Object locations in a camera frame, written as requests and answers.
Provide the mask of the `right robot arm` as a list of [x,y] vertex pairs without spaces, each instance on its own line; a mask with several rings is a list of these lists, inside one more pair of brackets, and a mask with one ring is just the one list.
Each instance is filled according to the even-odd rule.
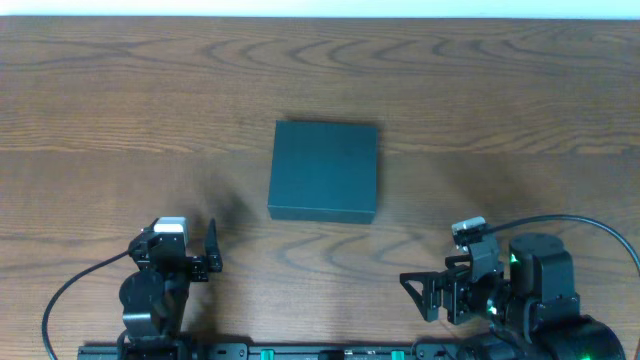
[[458,233],[454,240],[464,252],[446,258],[444,271],[403,273],[399,281],[428,322],[441,308],[454,325],[489,321],[489,333],[461,342],[457,358],[624,358],[615,333],[581,313],[573,260],[558,237],[516,237],[508,262],[500,261],[492,234]]

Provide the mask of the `dark green box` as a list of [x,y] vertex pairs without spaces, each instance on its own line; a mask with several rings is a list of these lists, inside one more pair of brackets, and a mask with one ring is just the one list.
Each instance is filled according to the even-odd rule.
[[370,224],[377,210],[378,129],[279,121],[268,211],[274,220]]

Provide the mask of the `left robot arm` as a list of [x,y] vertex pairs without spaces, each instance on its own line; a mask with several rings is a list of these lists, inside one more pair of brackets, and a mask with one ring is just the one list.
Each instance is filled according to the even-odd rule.
[[181,346],[190,285],[206,282],[211,273],[223,269],[214,220],[207,227],[203,255],[187,255],[188,242],[186,218],[160,217],[129,245],[128,255],[138,271],[121,285],[119,298],[127,336],[136,350]]

